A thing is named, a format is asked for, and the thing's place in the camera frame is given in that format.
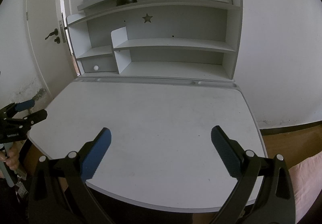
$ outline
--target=white door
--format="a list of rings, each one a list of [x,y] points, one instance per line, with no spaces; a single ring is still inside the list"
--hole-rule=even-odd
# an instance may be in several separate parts
[[[64,31],[60,27],[60,0],[26,0],[26,6],[27,27],[36,68],[39,68],[39,75],[54,98],[77,77],[68,43],[64,42]],[[45,40],[55,29],[58,34],[56,32],[57,35]]]

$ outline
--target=star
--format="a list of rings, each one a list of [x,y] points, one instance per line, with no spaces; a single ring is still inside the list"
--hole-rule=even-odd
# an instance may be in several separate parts
[[[149,16],[148,14],[146,15],[146,16],[144,16],[144,17],[142,17],[143,19],[144,19],[144,23],[146,23],[146,22],[151,22],[151,18],[152,18],[153,16]]]

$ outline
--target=pink fabric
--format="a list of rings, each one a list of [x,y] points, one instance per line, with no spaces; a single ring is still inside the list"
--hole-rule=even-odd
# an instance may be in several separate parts
[[[292,180],[296,221],[307,213],[322,190],[322,152],[289,169]]]

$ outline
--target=desk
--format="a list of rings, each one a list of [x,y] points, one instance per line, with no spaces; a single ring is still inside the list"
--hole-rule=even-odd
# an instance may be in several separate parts
[[[48,118],[32,127],[30,140],[56,159],[109,128],[112,144],[87,181],[108,196],[163,211],[217,211],[236,179],[216,152],[211,129],[220,125],[245,150],[266,154],[242,93],[230,88],[233,83],[98,80],[78,78],[68,85],[48,106]],[[250,201],[260,183],[258,178]]]

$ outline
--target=finger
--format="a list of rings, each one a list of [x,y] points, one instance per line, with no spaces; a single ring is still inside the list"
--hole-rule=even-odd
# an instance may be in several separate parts
[[[16,169],[18,169],[18,167],[19,167],[19,162],[17,162],[16,164],[10,166],[9,169],[11,169],[12,171],[15,171]]]
[[[16,164],[17,161],[19,161],[19,154],[17,154],[16,156],[7,158],[5,160],[5,163],[10,167],[10,166]]]
[[[18,152],[18,147],[17,147],[17,144],[14,142],[12,147],[10,148],[9,152],[8,152],[8,156],[9,157],[12,157],[12,156],[15,156]]]
[[[0,151],[0,161],[5,162],[5,159],[6,159],[6,157],[5,157],[4,153],[2,151]]]

